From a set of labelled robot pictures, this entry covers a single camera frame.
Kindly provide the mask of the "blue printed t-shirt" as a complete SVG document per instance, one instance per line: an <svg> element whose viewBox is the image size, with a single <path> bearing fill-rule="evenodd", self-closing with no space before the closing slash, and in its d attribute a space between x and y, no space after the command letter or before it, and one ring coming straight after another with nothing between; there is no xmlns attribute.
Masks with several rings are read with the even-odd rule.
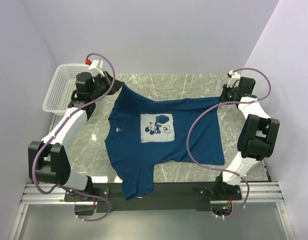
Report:
<svg viewBox="0 0 308 240"><path fill-rule="evenodd" d="M154 189L154 166L168 161L222 166L217 97L153 101L123 86L105 145L126 200Z"/></svg>

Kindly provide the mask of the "white perforated plastic basket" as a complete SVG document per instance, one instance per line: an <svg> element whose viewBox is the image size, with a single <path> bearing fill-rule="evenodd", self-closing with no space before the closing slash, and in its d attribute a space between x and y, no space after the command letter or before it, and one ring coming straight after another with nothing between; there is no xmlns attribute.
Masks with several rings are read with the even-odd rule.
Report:
<svg viewBox="0 0 308 240"><path fill-rule="evenodd" d="M53 75L42 109L47 113L63 116L71 102L71 96L76 90L76 76L87 72L88 65L68 63L59 65Z"/></svg>

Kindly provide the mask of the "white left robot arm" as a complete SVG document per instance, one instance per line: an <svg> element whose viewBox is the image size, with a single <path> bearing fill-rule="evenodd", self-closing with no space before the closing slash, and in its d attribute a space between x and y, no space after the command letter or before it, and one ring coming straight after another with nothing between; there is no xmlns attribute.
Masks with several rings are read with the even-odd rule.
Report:
<svg viewBox="0 0 308 240"><path fill-rule="evenodd" d="M43 190L39 186L41 182L75 190L82 201L93 197L92 178L71 169L66 147L81 126L90 119L96 102L116 94L124 84L108 72L93 76L85 71L76 76L75 90L63 118L46 137L41 141L32 141L28 146L29 177L42 194L51 191Z"/></svg>

